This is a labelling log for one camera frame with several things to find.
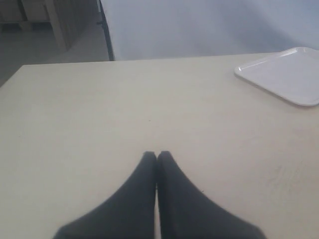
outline wooden furniture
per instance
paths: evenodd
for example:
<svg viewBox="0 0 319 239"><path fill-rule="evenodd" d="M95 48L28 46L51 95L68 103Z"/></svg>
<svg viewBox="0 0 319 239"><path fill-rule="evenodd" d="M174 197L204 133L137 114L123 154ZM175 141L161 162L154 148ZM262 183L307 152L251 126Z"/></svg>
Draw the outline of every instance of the wooden furniture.
<svg viewBox="0 0 319 239"><path fill-rule="evenodd" d="M319 238L319 108L234 76L264 56L21 67L0 88L0 237L52 238L169 150L268 239Z"/></svg>
<svg viewBox="0 0 319 239"><path fill-rule="evenodd" d="M0 16L5 12L1 9L12 9L17 15L3 14L0 26L19 23L23 30L31 30L33 22L50 21L56 42L63 51L72 46L98 14L96 0L23 0L21 4L24 7L20 11L22 5L18 3L17 0L0 0Z"/></svg>

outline beige table surface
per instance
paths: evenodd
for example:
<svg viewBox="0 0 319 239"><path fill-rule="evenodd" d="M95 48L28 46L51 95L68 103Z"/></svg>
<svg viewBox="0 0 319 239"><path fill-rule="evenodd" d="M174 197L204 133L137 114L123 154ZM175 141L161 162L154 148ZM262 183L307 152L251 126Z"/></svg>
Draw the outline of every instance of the beige table surface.
<svg viewBox="0 0 319 239"><path fill-rule="evenodd" d="M146 150L269 239L319 238L319 108L234 76L262 56L23 66L0 88L0 238L52 238Z"/></svg>

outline white tray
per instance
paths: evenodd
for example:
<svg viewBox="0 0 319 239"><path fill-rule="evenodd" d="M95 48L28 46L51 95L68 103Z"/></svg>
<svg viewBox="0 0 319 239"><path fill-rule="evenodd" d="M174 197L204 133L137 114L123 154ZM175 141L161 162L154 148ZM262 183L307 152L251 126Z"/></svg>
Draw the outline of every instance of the white tray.
<svg viewBox="0 0 319 239"><path fill-rule="evenodd" d="M289 49L238 66L235 74L294 104L319 104L319 51Z"/></svg>

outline floor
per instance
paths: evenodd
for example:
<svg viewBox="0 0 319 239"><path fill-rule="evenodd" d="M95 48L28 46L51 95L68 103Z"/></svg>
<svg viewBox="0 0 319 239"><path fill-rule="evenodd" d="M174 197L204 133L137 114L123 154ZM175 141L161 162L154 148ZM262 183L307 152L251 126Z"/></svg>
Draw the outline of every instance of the floor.
<svg viewBox="0 0 319 239"><path fill-rule="evenodd" d="M30 32L10 26L0 33L0 87L22 65L108 60L104 33L96 21L67 52L58 49L49 23L35 25Z"/></svg>

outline gray floor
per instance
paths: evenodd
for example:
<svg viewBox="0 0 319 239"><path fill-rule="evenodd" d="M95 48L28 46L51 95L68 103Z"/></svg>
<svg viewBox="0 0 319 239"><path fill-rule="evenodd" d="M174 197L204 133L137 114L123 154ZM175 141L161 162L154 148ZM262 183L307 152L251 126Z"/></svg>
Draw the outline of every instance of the gray floor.
<svg viewBox="0 0 319 239"><path fill-rule="evenodd" d="M22 65L108 60L104 33L96 21L67 52L58 49L50 26L40 25L31 32L17 28L0 33L0 87Z"/></svg>

